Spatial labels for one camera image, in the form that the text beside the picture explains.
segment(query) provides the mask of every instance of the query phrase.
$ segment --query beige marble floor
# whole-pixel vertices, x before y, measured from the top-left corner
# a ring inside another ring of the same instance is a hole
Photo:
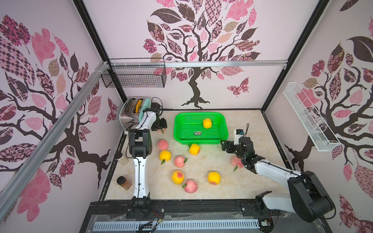
[[[153,152],[147,157],[148,163],[148,186],[151,199],[240,199],[255,198],[256,195],[271,190],[273,192],[288,193],[288,190],[280,184],[267,177],[254,174],[245,168],[237,169],[230,164],[233,154],[222,151],[220,144],[201,145],[198,155],[191,155],[187,145],[181,145],[173,138],[173,126],[175,116],[185,111],[164,111],[162,117],[167,120],[168,128],[161,132],[151,132],[153,142]],[[263,156],[273,163],[285,166],[275,142],[269,132],[264,118],[259,110],[230,110],[217,111],[225,116],[229,138],[233,140],[234,129],[246,129],[246,124],[250,123],[248,136],[254,142],[254,149],[257,155]],[[170,161],[161,165],[158,158],[159,149],[156,143],[160,139],[165,139],[169,143],[169,151],[172,154]],[[123,146],[123,154],[126,152],[128,138]],[[178,169],[173,164],[173,159],[183,155],[188,158],[186,165]],[[175,185],[171,181],[171,174],[175,170],[181,170],[185,175],[184,183],[187,179],[193,179],[198,190],[195,193],[186,193],[181,185]],[[217,171],[222,179],[217,186],[210,185],[207,181],[209,171]],[[124,176],[132,182],[131,188],[127,191],[116,183],[119,176]],[[122,166],[117,163],[109,189],[106,194],[108,199],[131,199],[134,192],[135,183],[134,163],[132,159]]]

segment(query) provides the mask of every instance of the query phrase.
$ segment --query brown spice jar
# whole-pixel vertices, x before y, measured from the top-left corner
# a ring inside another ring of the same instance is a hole
[[[124,188],[125,190],[128,190],[132,185],[132,183],[129,180],[127,180],[124,176],[118,177],[117,184],[122,186],[122,188]]]

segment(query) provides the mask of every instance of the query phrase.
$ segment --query green plastic basket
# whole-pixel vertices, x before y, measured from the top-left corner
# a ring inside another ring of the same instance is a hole
[[[202,125],[206,118],[212,121],[209,129]],[[225,117],[220,113],[180,113],[175,117],[173,137],[183,145],[220,144],[228,138]]]

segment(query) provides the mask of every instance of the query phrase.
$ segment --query black wire basket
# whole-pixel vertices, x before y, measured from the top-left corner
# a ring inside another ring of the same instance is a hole
[[[164,87],[166,84],[166,68],[164,61],[133,62],[117,65],[111,64],[112,69],[107,69],[101,75],[105,87],[115,87],[114,82],[117,79],[121,87]]]

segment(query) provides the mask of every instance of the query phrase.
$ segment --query white wire basket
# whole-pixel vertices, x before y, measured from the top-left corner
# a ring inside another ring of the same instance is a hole
[[[289,82],[283,93],[318,151],[331,151],[341,144],[319,110],[297,82]]]

